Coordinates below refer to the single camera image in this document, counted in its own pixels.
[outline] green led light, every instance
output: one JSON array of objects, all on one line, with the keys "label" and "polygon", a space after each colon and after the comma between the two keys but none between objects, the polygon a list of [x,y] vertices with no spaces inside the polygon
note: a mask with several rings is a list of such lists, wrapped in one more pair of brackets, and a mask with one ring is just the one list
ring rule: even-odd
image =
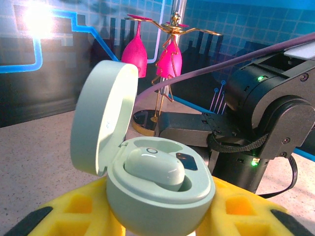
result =
[{"label": "green led light", "polygon": [[257,163],[257,162],[252,161],[252,166],[257,166],[257,165],[258,165],[258,163]]},{"label": "green led light", "polygon": [[258,80],[258,81],[262,81],[264,78],[265,78],[264,76],[259,76],[259,77],[257,78],[257,80]]}]

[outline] wireless earbud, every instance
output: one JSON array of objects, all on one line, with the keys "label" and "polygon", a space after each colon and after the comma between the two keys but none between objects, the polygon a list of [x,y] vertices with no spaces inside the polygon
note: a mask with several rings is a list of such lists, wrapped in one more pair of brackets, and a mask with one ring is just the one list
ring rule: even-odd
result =
[{"label": "wireless earbud", "polygon": [[150,147],[131,151],[125,161],[125,170],[170,191],[178,191],[185,177],[185,169],[179,159]]}]

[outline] speckled countertop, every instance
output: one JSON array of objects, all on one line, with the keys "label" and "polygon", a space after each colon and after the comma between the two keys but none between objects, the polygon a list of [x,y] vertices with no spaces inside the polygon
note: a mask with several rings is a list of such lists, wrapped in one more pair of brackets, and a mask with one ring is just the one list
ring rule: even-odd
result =
[{"label": "speckled countertop", "polygon": [[[135,110],[152,109],[151,94]],[[166,102],[165,111],[198,113],[179,103]],[[0,129],[0,235],[38,205],[87,184],[97,177],[76,170],[69,141],[74,112]],[[140,136],[131,127],[127,139]],[[315,234],[315,162],[295,155],[299,167],[296,186],[270,200],[287,208]],[[291,169],[284,158],[271,161],[257,194],[286,188]]]}]

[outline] yellow foam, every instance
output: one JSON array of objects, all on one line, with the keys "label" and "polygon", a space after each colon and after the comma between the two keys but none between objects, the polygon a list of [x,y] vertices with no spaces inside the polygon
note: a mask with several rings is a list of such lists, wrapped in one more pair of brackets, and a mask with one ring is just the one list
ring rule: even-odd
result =
[{"label": "yellow foam", "polygon": [[[280,205],[214,177],[216,194],[197,236],[293,236],[270,212]],[[106,177],[44,205],[53,210],[29,236],[125,236],[106,199]]]}]

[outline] pink wine glass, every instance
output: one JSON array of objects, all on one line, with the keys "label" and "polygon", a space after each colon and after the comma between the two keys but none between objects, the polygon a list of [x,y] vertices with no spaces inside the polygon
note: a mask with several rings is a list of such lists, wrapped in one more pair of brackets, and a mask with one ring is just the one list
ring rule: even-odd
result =
[{"label": "pink wine glass", "polygon": [[[128,16],[139,20],[151,20],[150,18],[131,14],[128,14]],[[146,77],[147,73],[148,55],[140,37],[140,27],[141,21],[138,21],[136,36],[126,46],[123,52],[122,62],[134,64],[137,66],[139,70],[139,78],[143,78]]]}]

